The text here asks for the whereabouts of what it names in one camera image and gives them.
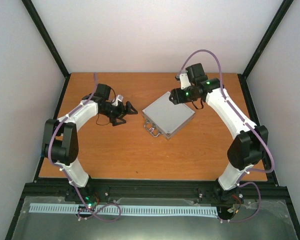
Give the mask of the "aluminium poker case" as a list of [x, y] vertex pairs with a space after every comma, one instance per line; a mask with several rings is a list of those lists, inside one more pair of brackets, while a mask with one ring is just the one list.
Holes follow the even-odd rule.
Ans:
[[164, 136], [169, 140], [195, 116], [195, 111], [186, 104], [174, 105], [170, 96], [168, 91], [142, 110], [144, 128], [155, 138]]

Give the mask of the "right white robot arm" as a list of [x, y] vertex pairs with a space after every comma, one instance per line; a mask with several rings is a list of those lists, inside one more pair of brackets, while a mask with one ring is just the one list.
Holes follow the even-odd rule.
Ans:
[[186, 74], [176, 77], [179, 88], [170, 92], [169, 100], [174, 104], [206, 103], [228, 128], [233, 142], [227, 151], [228, 165], [216, 180], [214, 195], [221, 201], [234, 191], [245, 174], [264, 158], [268, 130], [251, 121], [230, 98], [218, 78], [190, 82]]

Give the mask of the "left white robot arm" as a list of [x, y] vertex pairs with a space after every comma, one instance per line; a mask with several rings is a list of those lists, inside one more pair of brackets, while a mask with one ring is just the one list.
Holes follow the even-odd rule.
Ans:
[[41, 154], [64, 172], [69, 184], [77, 187], [76, 195], [85, 202], [93, 198], [94, 188], [87, 184], [89, 175], [78, 159], [78, 131], [97, 115], [106, 116], [115, 127], [126, 123], [126, 115], [138, 114], [129, 101], [123, 103], [122, 95], [110, 100], [111, 91], [113, 88], [109, 85], [97, 84], [72, 111], [60, 118], [48, 119], [44, 125]]

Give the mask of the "black aluminium frame rail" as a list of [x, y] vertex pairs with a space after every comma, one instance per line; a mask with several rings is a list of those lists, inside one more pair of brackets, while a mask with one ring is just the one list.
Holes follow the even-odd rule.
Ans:
[[[186, 199], [200, 203], [214, 204], [215, 181], [168, 181], [168, 180], [115, 180], [91, 179], [86, 187], [80, 188], [83, 198], [97, 196], [100, 202], [120, 198]], [[257, 186], [247, 185], [236, 191], [245, 200], [289, 199], [288, 189], [273, 182], [258, 182]], [[64, 197], [67, 201], [79, 202], [73, 186], [64, 178], [39, 178], [26, 183], [21, 196]]]

